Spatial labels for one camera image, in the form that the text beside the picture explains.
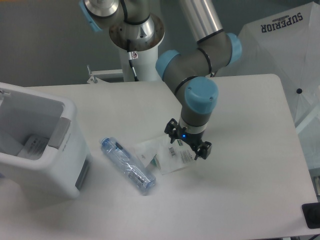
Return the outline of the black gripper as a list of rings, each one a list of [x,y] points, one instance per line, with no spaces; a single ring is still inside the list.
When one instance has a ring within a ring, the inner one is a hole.
[[[173,144],[175,140],[182,140],[188,144],[195,152],[194,160],[202,158],[204,160],[211,154],[212,143],[203,142],[202,136],[206,129],[206,125],[199,127],[183,126],[181,127],[178,122],[172,118],[166,125],[164,133],[170,138],[170,143]]]

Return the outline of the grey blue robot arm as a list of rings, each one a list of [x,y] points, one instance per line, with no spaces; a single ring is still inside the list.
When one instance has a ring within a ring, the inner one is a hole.
[[[126,82],[163,81],[182,109],[179,120],[171,119],[165,133],[181,140],[206,159],[212,149],[202,137],[217,104],[217,85],[209,74],[237,61],[242,45],[233,33],[226,33],[210,0],[181,0],[196,50],[182,55],[176,50],[158,53],[165,36],[162,20],[150,10],[148,0],[81,0],[79,7],[94,32],[108,30],[118,48]]]

